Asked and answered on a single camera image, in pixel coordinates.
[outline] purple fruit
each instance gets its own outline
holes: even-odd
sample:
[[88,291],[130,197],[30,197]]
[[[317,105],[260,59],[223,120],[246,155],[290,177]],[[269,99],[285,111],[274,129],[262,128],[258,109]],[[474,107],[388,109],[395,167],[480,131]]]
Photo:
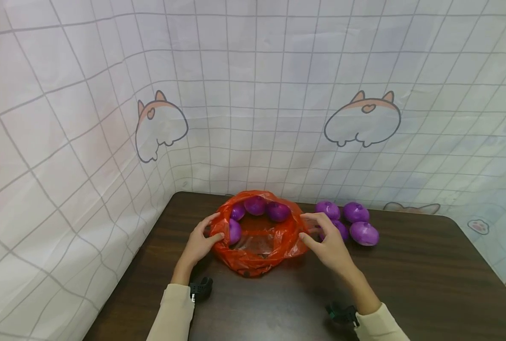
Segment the purple fruit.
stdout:
[[349,233],[354,241],[363,246],[374,246],[380,240],[378,230],[367,222],[353,223]]
[[266,206],[268,217],[274,222],[284,222],[290,215],[290,208],[287,205],[272,201]]
[[230,214],[230,217],[232,219],[236,220],[237,222],[238,220],[243,218],[244,215],[245,215],[245,206],[243,206],[243,202],[237,202],[236,204],[234,204],[234,206],[232,206],[232,213]]
[[318,202],[317,205],[315,205],[315,212],[323,212],[331,220],[340,219],[340,208],[331,201]]
[[266,201],[258,195],[245,199],[243,203],[247,212],[252,215],[263,215],[266,208]]
[[[340,221],[340,220],[331,220],[331,222],[336,226],[336,228],[340,231],[340,235],[342,236],[343,240],[348,240],[349,238],[349,231],[347,230],[347,227]],[[321,240],[325,239],[325,234],[322,232],[320,233]]]
[[368,209],[358,202],[349,202],[342,208],[344,218],[350,223],[355,222],[368,222],[370,219],[370,213]]
[[230,230],[230,245],[237,243],[241,238],[241,226],[236,220],[229,220]]

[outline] dark brown table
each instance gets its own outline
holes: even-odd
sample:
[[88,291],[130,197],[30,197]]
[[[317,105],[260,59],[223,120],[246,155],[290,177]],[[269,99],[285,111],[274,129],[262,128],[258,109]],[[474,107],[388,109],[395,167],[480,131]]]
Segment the dark brown table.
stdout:
[[[145,340],[188,234],[226,200],[175,194],[85,340]],[[313,212],[313,205],[300,207]],[[371,211],[371,217],[379,245],[347,245],[411,340],[506,340],[506,288],[455,222],[387,211]],[[196,305],[191,341],[356,340],[352,330],[328,319],[325,304],[350,301],[312,252],[256,279],[208,255],[193,279],[207,275],[213,292]]]

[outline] left hand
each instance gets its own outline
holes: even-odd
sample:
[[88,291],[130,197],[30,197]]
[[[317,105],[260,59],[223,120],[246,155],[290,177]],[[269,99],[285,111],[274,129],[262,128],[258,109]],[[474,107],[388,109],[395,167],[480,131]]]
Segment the left hand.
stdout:
[[192,230],[188,242],[186,243],[185,250],[181,254],[177,266],[175,266],[171,283],[188,285],[192,268],[200,259],[208,254],[209,250],[211,250],[216,242],[223,240],[224,233],[217,233],[209,238],[204,237],[205,228],[211,223],[211,220],[215,219],[220,214],[221,213],[217,212],[208,216]]

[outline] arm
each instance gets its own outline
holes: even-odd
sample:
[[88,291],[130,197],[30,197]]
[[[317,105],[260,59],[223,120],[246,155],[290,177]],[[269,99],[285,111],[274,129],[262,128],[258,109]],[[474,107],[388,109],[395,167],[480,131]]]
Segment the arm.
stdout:
[[325,234],[322,243],[306,233],[300,239],[313,251],[320,261],[342,279],[352,294],[357,308],[360,327],[355,329],[360,341],[409,341],[387,307],[379,301],[364,274],[357,268],[347,251],[342,236],[325,213],[304,213],[307,225],[318,225]]
[[223,233],[209,238],[204,230],[219,213],[202,220],[190,234],[185,250],[173,271],[160,302],[160,310],[152,324],[147,341],[186,341],[188,329],[194,313],[194,304],[190,298],[190,274],[196,263],[202,259],[213,245],[224,238]]

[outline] sleeve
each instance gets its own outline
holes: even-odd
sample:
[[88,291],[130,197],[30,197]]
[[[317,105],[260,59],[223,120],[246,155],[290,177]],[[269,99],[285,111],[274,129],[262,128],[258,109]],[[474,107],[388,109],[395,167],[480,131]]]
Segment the sleeve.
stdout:
[[190,287],[168,284],[147,341],[187,341],[193,313]]
[[385,304],[375,313],[356,316],[360,326],[355,332],[360,341],[410,341]]

